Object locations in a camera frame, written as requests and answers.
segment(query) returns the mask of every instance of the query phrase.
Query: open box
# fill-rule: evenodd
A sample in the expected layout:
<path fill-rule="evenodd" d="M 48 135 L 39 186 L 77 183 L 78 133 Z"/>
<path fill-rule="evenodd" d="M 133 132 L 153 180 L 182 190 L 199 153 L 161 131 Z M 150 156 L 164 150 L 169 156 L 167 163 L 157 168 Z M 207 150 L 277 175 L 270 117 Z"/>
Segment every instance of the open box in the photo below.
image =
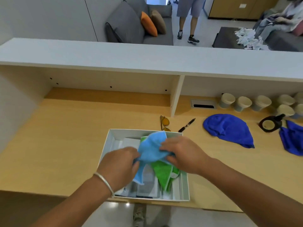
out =
<path fill-rule="evenodd" d="M 132 130 L 132 129 L 110 129 L 108 131 L 105 144 L 103 147 L 103 151 L 101 154 L 100 161 L 104 157 L 104 155 L 110 151 L 117 150 L 123 148 L 122 141 L 124 138 L 131 138 L 140 140 L 143 136 L 148 136 L 149 134 L 156 132 L 150 130 Z M 182 136 L 182 133 L 178 132 L 165 132 L 168 138 L 173 138 L 177 136 Z M 123 196 L 125 198 L 131 199 L 148 199 L 148 200 L 158 200 L 158 201 L 189 201 L 189 188 L 188 188 L 188 179 L 187 173 L 184 171 L 180 171 L 179 177 L 177 177 L 172 182 L 172 187 L 170 192 L 163 191 L 161 189 L 160 195 L 157 198 L 146 198 L 141 196 L 136 196 L 135 193 L 137 191 L 137 184 L 135 182 L 131 182 L 128 186 L 124 188 L 130 189 L 130 193 L 128 196 Z"/>

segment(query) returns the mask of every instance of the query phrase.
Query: sneaker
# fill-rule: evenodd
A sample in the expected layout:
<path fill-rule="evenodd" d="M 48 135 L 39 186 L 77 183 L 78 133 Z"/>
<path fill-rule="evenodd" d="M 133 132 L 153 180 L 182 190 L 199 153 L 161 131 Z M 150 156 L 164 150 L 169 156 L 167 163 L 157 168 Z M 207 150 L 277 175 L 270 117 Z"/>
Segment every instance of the sneaker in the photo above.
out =
<path fill-rule="evenodd" d="M 195 39 L 194 37 L 189 37 L 188 40 L 187 40 L 188 43 L 191 43 L 191 44 L 197 44 L 199 43 L 200 41 Z"/>
<path fill-rule="evenodd" d="M 178 32 L 177 38 L 178 38 L 179 40 L 181 40 L 181 39 L 182 39 L 182 35 L 183 35 L 183 31 L 179 31 L 179 32 Z"/>
<path fill-rule="evenodd" d="M 133 214 L 133 226 L 143 227 L 146 218 L 146 204 L 135 204 Z"/>

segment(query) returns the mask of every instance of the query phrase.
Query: person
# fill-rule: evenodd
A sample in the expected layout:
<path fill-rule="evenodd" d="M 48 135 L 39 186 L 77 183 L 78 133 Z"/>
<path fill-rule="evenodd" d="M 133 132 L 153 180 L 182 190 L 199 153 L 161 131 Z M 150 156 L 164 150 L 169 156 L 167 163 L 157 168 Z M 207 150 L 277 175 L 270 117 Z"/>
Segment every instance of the person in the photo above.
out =
<path fill-rule="evenodd" d="M 188 15 L 188 12 L 191 8 L 191 22 L 190 22 L 190 36 L 187 40 L 188 43 L 196 45 L 200 41 L 194 38 L 198 17 L 200 16 L 200 12 L 203 8 L 204 0 L 179 0 L 177 17 L 179 19 L 179 32 L 177 38 L 179 40 L 182 39 L 183 36 L 183 26 Z"/>
<path fill-rule="evenodd" d="M 273 14 L 261 21 L 256 29 L 256 38 L 260 36 L 265 41 L 274 30 L 291 32 L 298 26 L 303 20 L 303 0 L 290 1 L 282 13 Z"/>
<path fill-rule="evenodd" d="M 175 154 L 167 157 L 171 164 L 187 173 L 206 178 L 236 203 L 257 226 L 303 226 L 303 204 L 208 156 L 189 138 L 168 138 L 161 145 L 160 150 Z M 133 161 L 139 155 L 132 147 L 109 152 L 101 160 L 97 172 L 113 191 L 117 191 L 134 178 L 139 162 L 133 164 Z M 32 227 L 82 226 L 112 195 L 109 186 L 93 175 L 61 204 L 40 217 Z"/>
<path fill-rule="evenodd" d="M 178 0 L 174 0 L 173 3 L 175 4 L 179 4 Z"/>

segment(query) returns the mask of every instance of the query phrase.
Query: black pen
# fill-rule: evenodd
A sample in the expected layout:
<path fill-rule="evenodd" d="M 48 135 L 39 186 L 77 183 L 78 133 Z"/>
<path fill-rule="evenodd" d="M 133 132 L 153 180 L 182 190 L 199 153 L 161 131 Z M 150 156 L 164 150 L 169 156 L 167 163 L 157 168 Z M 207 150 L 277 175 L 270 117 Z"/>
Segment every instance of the black pen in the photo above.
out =
<path fill-rule="evenodd" d="M 192 119 L 186 126 L 182 127 L 178 132 L 179 133 L 182 133 L 185 128 L 187 128 L 189 125 L 191 125 L 194 121 L 195 121 L 196 118 Z"/>

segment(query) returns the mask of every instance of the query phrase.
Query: sofa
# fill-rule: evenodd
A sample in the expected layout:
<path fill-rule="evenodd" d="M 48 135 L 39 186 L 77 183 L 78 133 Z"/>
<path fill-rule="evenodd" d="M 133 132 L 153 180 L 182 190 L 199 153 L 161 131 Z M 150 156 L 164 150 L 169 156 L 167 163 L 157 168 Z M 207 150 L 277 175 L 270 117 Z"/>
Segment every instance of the sofa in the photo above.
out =
<path fill-rule="evenodd" d="M 152 10 L 157 10 L 163 17 L 167 28 L 165 35 L 153 37 L 144 30 L 142 11 L 149 15 Z M 107 41 L 112 43 L 174 45 L 172 6 L 148 5 L 145 0 L 124 0 L 108 17 L 105 34 Z"/>
<path fill-rule="evenodd" d="M 254 29 L 259 26 L 262 19 L 267 18 L 274 13 L 276 13 L 274 9 L 265 11 L 261 19 L 255 24 Z M 271 50 L 275 51 L 303 52 L 303 35 L 297 37 L 293 33 L 276 30 L 271 32 L 265 40 L 265 43 Z"/>

